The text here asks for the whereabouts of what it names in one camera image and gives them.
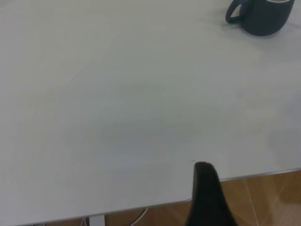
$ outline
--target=mug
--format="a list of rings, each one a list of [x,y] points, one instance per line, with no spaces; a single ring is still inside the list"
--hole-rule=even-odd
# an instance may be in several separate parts
[[[226,21],[241,24],[253,35],[274,34],[286,23],[293,3],[294,0],[233,0],[226,13]],[[239,16],[231,17],[239,5]]]

